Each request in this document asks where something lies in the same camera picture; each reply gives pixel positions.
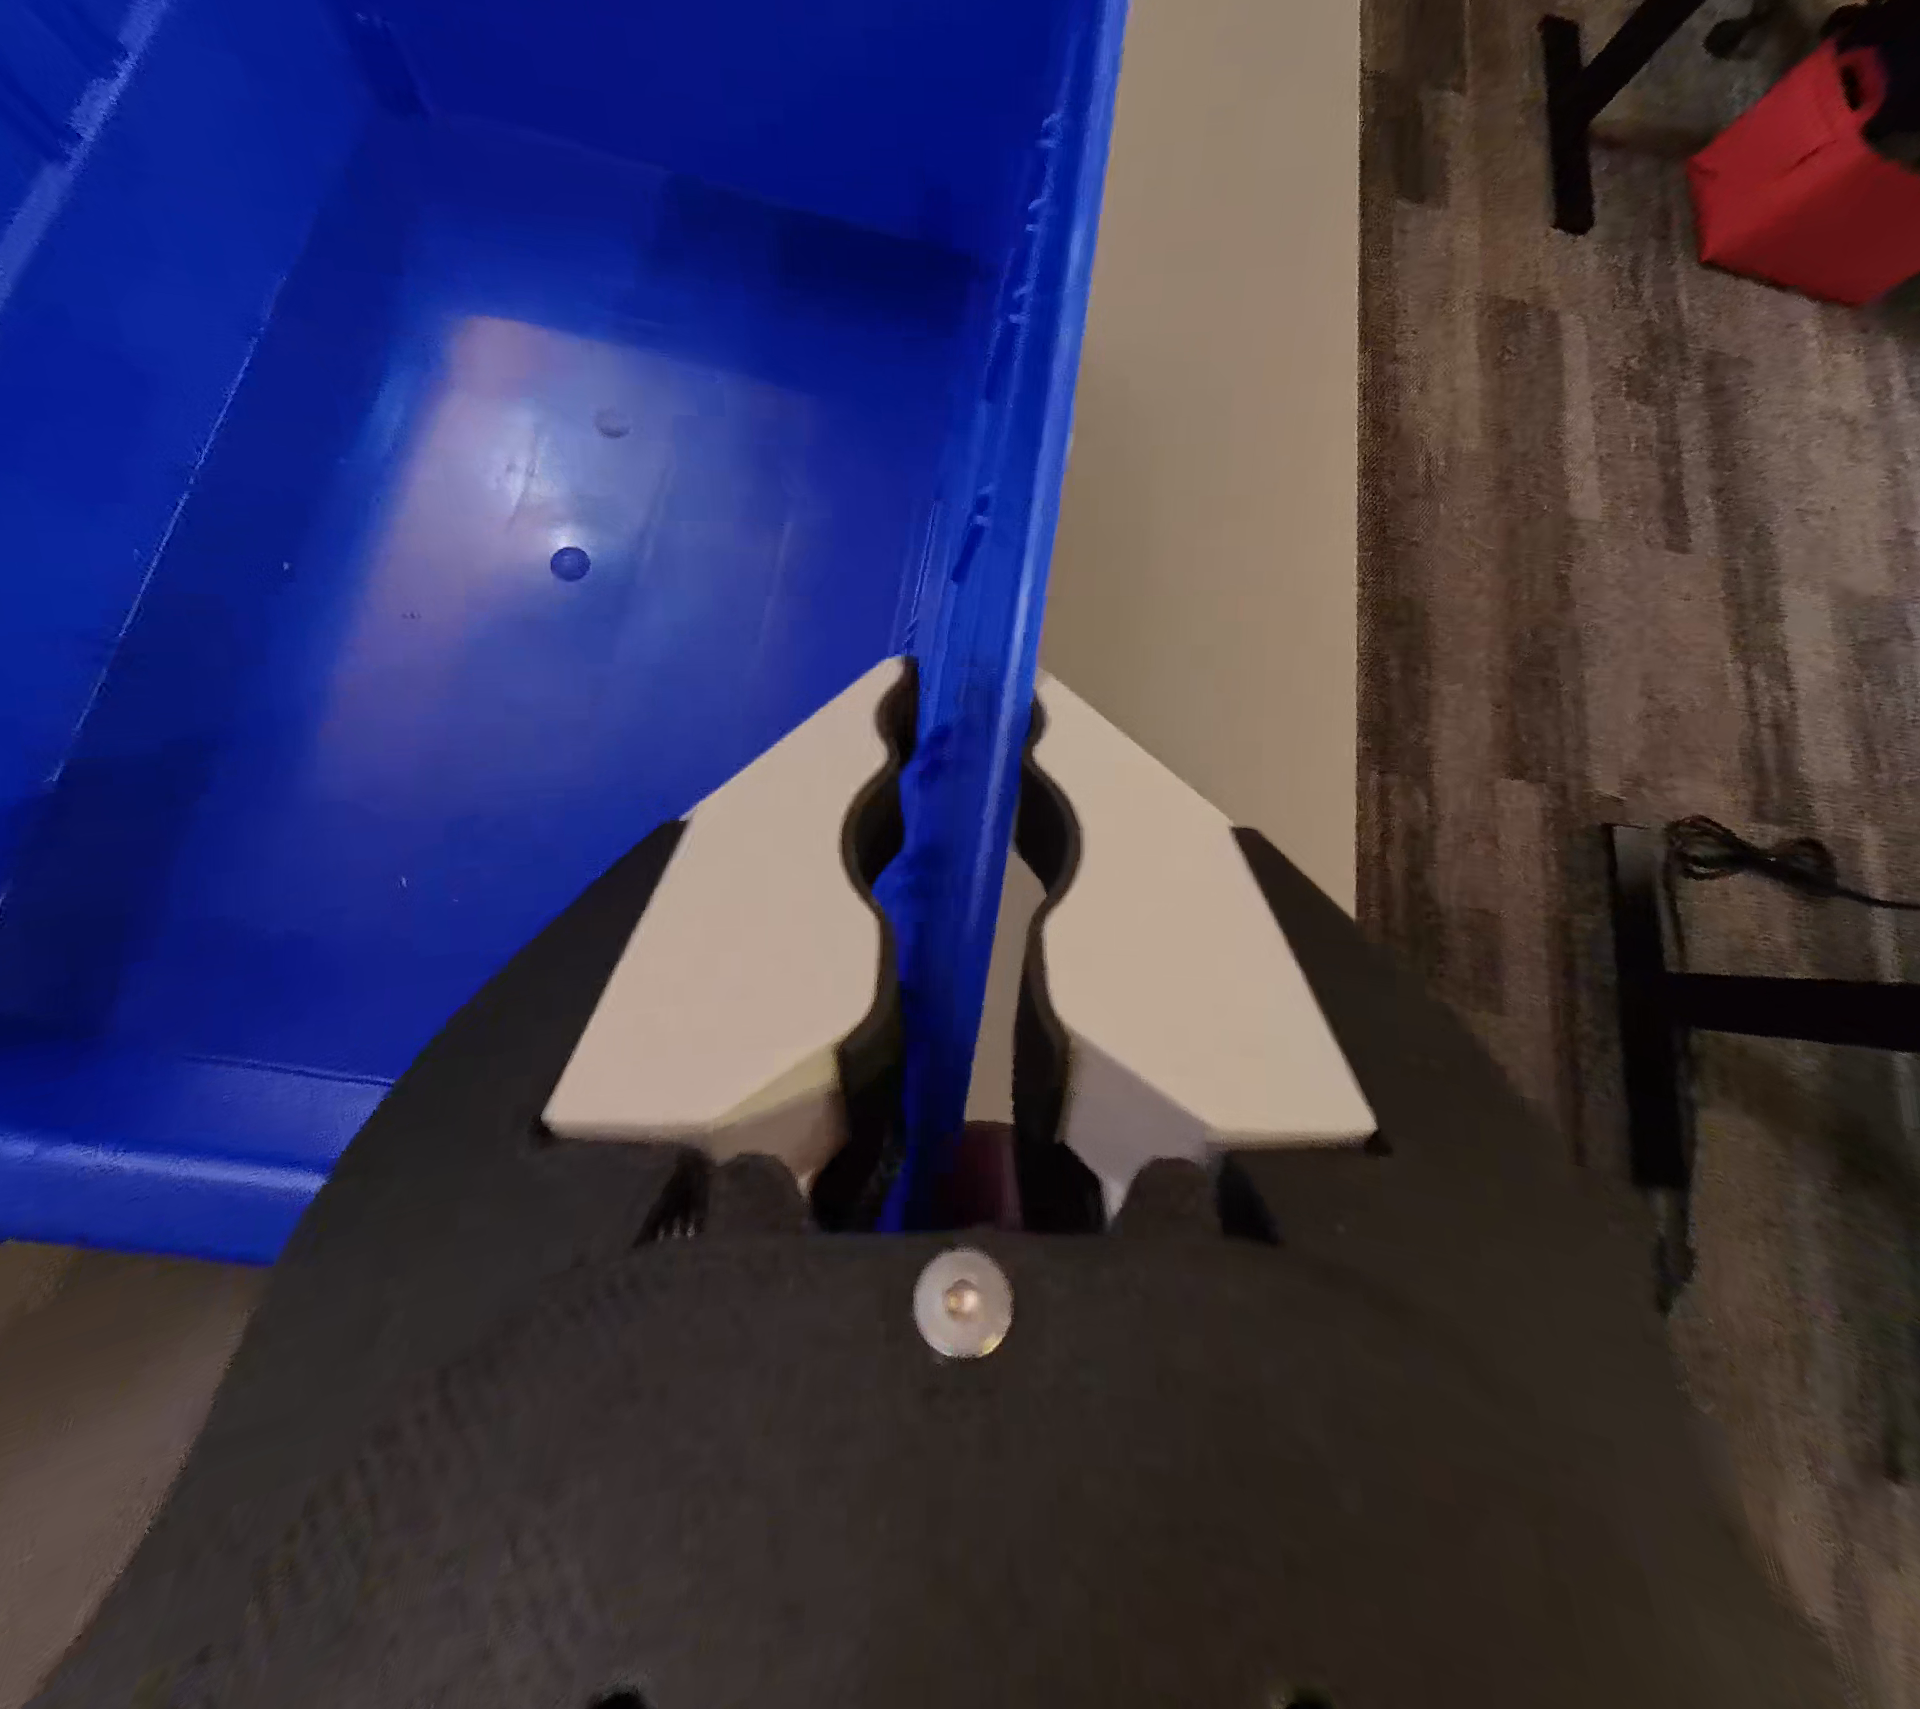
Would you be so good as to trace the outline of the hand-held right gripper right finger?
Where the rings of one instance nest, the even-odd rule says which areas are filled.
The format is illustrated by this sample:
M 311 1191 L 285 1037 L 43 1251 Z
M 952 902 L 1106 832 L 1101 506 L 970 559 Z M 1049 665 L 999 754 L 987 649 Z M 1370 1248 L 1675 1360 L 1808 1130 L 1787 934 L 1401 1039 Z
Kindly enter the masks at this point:
M 1020 1222 L 1098 1233 L 1155 1163 L 1351 1149 L 1380 1128 L 1256 879 L 1260 836 L 1052 674 L 1034 685 L 1014 853 Z

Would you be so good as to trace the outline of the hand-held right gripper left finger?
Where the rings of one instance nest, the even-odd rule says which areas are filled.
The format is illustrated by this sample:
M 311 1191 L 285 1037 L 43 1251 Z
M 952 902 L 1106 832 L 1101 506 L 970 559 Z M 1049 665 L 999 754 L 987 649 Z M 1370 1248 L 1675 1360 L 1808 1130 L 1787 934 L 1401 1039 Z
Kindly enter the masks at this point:
M 903 842 L 920 669 L 879 660 L 668 825 L 663 868 L 541 1127 L 857 1186 L 899 1104 Z

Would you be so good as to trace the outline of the blue plastic bin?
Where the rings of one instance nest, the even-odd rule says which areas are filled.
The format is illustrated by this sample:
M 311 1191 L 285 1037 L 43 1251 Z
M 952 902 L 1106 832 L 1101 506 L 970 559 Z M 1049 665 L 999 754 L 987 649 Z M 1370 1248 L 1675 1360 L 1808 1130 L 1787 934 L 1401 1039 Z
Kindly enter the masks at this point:
M 985 999 L 1130 0 L 4 0 L 4 1241 L 271 1262 L 661 822 L 918 670 Z

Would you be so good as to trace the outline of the black table leg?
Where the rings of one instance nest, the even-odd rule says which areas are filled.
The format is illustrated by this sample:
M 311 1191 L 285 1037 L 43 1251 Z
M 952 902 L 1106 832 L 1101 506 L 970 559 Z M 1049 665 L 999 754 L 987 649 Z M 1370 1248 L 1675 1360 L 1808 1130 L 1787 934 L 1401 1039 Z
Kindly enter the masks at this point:
M 1915 1055 L 1913 983 L 1693 971 L 1682 955 L 1675 891 L 1682 882 L 1763 880 L 1812 902 L 1909 916 L 1917 912 L 1913 896 L 1845 882 L 1815 836 L 1760 842 L 1703 815 L 1660 828 L 1605 825 L 1602 853 L 1627 1164 L 1640 1191 L 1673 1200 L 1691 1194 L 1698 1033 Z

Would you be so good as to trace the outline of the red bag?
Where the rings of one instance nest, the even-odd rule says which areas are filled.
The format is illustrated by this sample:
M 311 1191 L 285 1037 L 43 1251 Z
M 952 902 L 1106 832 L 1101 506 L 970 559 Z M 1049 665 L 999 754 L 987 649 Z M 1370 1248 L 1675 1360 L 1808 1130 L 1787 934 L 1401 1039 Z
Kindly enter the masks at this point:
M 1695 259 L 1825 304 L 1878 304 L 1917 270 L 1915 65 L 1825 40 L 1688 160 Z

